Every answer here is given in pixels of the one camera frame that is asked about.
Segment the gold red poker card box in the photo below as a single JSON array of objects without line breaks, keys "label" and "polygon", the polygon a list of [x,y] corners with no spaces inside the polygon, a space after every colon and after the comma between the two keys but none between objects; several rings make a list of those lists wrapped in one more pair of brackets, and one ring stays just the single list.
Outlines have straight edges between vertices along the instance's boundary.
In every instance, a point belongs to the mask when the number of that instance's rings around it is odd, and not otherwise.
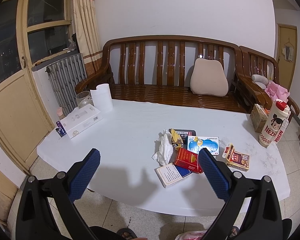
[{"label": "gold red poker card box", "polygon": [[233,144],[229,143],[223,154],[222,157],[226,161],[226,165],[242,170],[248,171],[250,167],[250,155],[237,152]]}]

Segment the red cigarette pack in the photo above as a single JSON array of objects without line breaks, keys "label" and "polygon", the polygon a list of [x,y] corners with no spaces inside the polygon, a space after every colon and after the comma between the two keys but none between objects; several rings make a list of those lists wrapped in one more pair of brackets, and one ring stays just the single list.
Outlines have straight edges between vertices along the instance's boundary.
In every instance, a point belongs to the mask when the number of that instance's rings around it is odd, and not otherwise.
[{"label": "red cigarette pack", "polygon": [[184,148],[180,148],[177,151],[174,165],[185,168],[197,174],[203,173],[203,169],[198,163],[198,154],[188,151]]}]

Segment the blue cartoon medicine box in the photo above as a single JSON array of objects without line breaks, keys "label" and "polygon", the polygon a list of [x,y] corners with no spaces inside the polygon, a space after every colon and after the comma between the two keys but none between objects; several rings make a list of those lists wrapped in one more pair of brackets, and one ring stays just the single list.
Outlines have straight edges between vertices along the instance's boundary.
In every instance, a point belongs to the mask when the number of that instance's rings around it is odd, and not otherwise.
[{"label": "blue cartoon medicine box", "polygon": [[218,137],[188,136],[187,150],[198,154],[202,148],[206,148],[212,155],[219,155]]}]

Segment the white and blue medicine box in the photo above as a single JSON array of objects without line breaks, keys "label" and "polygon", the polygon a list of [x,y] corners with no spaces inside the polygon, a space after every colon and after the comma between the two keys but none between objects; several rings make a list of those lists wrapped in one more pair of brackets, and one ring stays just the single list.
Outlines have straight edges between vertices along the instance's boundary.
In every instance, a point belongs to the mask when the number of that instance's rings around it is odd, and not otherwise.
[{"label": "white and blue medicine box", "polygon": [[190,170],[176,166],[173,163],[156,168],[155,173],[164,188],[170,187],[192,174]]}]

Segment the yellow snack wrapper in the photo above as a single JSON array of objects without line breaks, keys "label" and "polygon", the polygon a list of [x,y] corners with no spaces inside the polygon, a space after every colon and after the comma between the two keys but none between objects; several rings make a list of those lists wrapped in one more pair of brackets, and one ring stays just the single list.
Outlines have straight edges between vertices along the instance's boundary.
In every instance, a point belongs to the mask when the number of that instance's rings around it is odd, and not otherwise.
[{"label": "yellow snack wrapper", "polygon": [[182,137],[174,129],[170,129],[169,132],[171,134],[172,147],[176,151],[178,151],[180,148],[183,148],[184,142]]}]

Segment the dark grey crystal-bullet box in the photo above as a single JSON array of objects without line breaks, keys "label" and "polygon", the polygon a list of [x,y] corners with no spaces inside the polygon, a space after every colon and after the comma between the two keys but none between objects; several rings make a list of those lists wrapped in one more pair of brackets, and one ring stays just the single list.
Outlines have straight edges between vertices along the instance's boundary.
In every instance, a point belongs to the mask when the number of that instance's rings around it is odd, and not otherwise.
[{"label": "dark grey crystal-bullet box", "polygon": [[188,136],[196,136],[195,130],[190,129],[175,129],[176,133],[180,135],[184,143],[187,143]]}]

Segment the white tissue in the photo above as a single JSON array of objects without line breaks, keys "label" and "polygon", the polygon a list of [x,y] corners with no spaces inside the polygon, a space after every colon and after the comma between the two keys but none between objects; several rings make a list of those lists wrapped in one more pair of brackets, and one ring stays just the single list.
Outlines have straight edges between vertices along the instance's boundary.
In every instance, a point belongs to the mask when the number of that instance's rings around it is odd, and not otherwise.
[{"label": "white tissue", "polygon": [[173,146],[171,143],[172,135],[168,130],[164,130],[159,139],[155,142],[155,152],[152,159],[156,160],[160,166],[165,166],[170,162],[173,155]]}]

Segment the white red plastic trash bag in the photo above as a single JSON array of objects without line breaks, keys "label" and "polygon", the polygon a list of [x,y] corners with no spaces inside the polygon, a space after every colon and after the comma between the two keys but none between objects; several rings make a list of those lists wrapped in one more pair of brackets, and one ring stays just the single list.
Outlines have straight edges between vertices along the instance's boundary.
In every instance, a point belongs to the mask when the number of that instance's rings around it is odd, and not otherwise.
[{"label": "white red plastic trash bag", "polygon": [[175,240],[201,240],[205,235],[206,230],[203,231],[187,231],[176,236]]}]

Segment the yellow room door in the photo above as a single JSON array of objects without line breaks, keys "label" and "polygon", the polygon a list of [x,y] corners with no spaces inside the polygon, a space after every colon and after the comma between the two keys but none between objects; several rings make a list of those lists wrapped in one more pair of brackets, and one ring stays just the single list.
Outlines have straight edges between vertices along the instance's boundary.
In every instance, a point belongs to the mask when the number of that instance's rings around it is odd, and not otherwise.
[{"label": "yellow room door", "polygon": [[297,47],[297,27],[278,24],[277,63],[279,67],[279,81],[280,85],[288,90],[290,90],[294,76]]}]

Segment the long white product box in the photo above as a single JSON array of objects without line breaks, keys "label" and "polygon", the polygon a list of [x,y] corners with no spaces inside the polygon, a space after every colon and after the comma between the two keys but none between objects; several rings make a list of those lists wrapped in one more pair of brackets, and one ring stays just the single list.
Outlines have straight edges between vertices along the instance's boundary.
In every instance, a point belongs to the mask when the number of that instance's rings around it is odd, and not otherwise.
[{"label": "long white product box", "polygon": [[70,139],[102,120],[101,111],[91,104],[76,107],[65,118],[57,121],[56,132],[60,137],[67,135]]}]

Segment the small brown carton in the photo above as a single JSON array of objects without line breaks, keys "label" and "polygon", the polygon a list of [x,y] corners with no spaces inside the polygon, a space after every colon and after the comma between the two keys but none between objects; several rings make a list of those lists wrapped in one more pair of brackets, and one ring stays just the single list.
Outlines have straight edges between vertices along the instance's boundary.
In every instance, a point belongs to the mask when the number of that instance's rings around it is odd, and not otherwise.
[{"label": "small brown carton", "polygon": [[253,110],[250,113],[250,119],[256,133],[261,133],[262,128],[267,121],[267,118],[268,115],[264,110],[264,107],[259,104],[254,104]]}]

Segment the Nezha popcorn bucket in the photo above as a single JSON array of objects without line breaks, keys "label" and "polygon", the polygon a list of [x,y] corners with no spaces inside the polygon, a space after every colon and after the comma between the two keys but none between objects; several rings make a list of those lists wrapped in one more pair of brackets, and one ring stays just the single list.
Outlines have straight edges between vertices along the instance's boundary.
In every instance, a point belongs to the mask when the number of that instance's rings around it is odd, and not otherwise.
[{"label": "Nezha popcorn bucket", "polygon": [[259,135],[258,142],[263,147],[268,147],[275,139],[283,122],[290,116],[290,107],[286,102],[276,99],[270,109],[270,113]]}]

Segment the glass jar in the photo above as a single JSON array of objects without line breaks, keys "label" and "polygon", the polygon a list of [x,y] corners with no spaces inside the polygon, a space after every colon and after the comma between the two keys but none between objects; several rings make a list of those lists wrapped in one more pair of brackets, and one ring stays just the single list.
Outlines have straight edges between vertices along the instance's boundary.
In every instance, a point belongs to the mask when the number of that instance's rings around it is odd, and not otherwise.
[{"label": "glass jar", "polygon": [[91,93],[89,91],[83,91],[76,95],[76,102],[78,108],[82,108],[88,104],[94,105]]}]

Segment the white paper roll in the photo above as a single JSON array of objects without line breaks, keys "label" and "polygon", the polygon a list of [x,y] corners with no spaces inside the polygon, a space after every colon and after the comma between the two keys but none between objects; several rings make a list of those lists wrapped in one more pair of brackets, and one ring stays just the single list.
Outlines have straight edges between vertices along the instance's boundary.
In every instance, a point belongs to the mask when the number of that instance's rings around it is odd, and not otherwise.
[{"label": "white paper roll", "polygon": [[90,90],[94,106],[102,113],[113,110],[113,102],[108,83],[100,84],[95,90]]}]

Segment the beige back cushion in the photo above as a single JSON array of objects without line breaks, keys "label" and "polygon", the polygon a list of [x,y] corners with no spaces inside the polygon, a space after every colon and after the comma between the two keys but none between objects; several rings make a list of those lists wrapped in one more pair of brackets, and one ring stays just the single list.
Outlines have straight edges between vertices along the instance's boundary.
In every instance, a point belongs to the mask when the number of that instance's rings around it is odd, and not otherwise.
[{"label": "beige back cushion", "polygon": [[197,58],[190,79],[193,94],[224,97],[229,91],[222,64],[217,60]]}]

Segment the pink plastic bag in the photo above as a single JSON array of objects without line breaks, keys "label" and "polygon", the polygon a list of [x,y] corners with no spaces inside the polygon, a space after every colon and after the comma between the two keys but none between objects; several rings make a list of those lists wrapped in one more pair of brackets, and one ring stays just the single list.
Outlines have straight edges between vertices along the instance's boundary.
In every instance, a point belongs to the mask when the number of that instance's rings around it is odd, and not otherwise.
[{"label": "pink plastic bag", "polygon": [[286,88],[274,83],[273,81],[268,82],[264,91],[273,102],[276,101],[276,99],[280,99],[287,103],[288,97],[290,96],[290,92]]}]

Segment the grey cast iron radiator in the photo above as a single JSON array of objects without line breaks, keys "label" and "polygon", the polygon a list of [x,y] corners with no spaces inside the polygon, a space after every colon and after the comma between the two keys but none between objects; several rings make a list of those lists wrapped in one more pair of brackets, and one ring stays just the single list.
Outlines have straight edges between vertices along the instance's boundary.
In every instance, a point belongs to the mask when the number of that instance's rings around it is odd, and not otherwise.
[{"label": "grey cast iron radiator", "polygon": [[59,106],[68,115],[77,107],[76,85],[87,78],[82,54],[69,54],[53,62],[46,67],[46,72]]}]

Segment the grey neck pillow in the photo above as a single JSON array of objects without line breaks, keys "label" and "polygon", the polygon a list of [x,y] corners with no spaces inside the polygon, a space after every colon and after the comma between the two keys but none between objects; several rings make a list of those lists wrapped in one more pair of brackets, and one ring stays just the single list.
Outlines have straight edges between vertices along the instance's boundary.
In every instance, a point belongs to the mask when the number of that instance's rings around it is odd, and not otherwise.
[{"label": "grey neck pillow", "polygon": [[266,89],[266,87],[267,87],[267,85],[269,83],[269,80],[265,76],[258,75],[258,74],[253,74],[251,76],[251,79],[252,79],[253,83],[255,83],[256,85],[258,85],[263,90]]}]

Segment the long wooden bench sofa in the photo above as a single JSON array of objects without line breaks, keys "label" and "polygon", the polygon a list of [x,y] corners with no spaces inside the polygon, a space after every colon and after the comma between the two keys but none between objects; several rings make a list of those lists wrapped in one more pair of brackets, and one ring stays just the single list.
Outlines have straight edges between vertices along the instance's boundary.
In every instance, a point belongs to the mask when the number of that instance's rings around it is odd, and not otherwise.
[{"label": "long wooden bench sofa", "polygon": [[210,38],[183,35],[146,35],[109,40],[102,50],[100,69],[79,82],[75,92],[109,84],[111,97],[117,100],[162,103],[246,113],[243,100],[234,90],[224,97],[195,95],[186,85],[186,46],[224,63],[224,52],[232,51],[235,65],[241,65],[239,47]]}]

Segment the beige curtain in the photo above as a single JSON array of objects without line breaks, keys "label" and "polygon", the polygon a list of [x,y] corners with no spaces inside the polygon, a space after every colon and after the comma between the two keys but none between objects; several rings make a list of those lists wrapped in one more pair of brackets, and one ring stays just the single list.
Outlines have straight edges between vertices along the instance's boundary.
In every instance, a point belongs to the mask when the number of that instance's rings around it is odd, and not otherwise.
[{"label": "beige curtain", "polygon": [[75,33],[87,76],[99,70],[102,47],[96,21],[95,0],[72,0]]}]

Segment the cream balcony door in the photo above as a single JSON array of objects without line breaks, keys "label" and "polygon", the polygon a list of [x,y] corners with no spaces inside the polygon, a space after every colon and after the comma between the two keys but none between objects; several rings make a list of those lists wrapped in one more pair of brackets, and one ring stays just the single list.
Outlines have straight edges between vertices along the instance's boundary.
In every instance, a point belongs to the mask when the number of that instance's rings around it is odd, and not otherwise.
[{"label": "cream balcony door", "polygon": [[0,147],[22,171],[52,130],[33,67],[69,47],[70,0],[0,0]]}]

